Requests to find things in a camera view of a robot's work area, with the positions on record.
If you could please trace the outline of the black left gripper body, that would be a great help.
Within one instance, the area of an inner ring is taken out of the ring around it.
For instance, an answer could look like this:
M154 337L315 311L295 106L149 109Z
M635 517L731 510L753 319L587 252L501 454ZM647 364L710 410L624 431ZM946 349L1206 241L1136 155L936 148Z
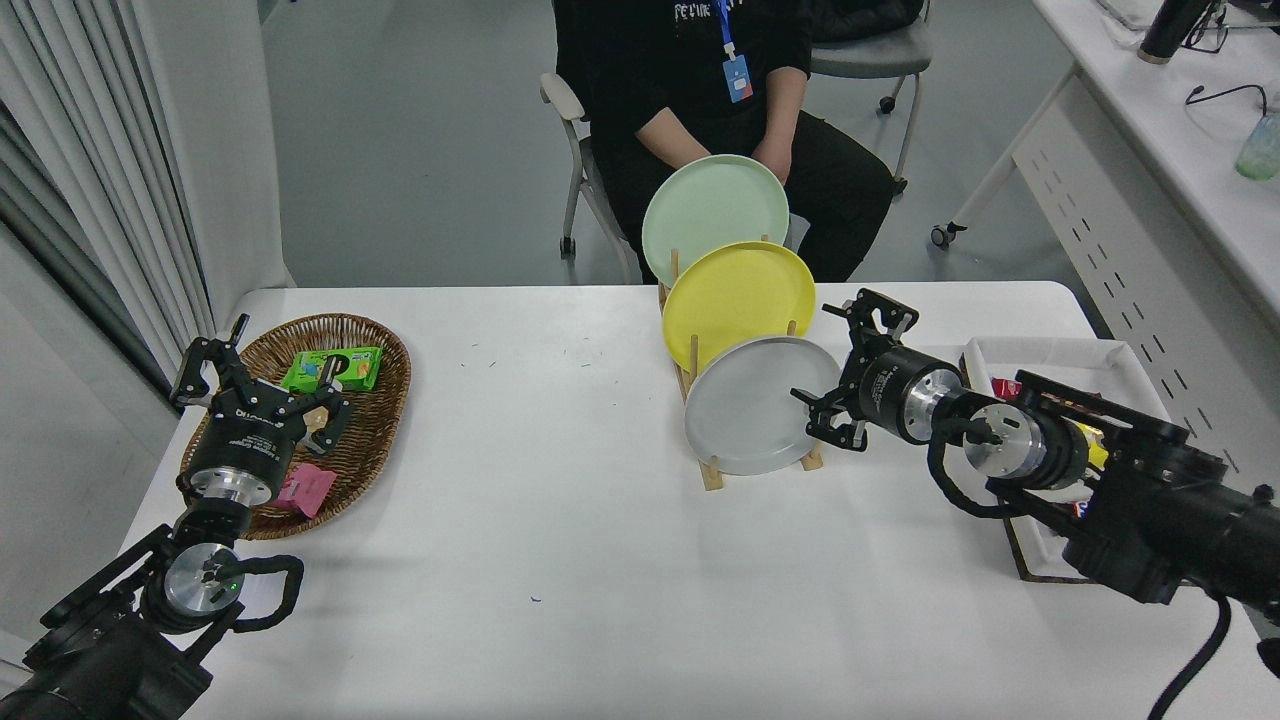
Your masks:
M186 469L189 484L206 484L220 470L251 475L265 486L283 483L302 427L276 414L291 396L280 387L256 380L248 397L257 402L248 406L234 389L214 395L207 424Z

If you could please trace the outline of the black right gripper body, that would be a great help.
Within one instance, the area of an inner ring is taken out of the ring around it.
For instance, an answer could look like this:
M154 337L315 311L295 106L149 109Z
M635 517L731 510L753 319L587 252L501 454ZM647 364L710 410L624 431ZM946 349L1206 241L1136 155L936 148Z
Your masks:
M841 382L852 387L851 413L905 441L925 439L925 355L905 347L854 348Z

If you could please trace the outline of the person's left hand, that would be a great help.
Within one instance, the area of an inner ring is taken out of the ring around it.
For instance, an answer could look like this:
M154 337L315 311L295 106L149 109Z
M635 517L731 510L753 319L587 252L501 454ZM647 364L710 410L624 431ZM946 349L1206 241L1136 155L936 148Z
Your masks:
M790 140L764 137L753 150L751 158L765 167L782 186L787 184L794 163Z

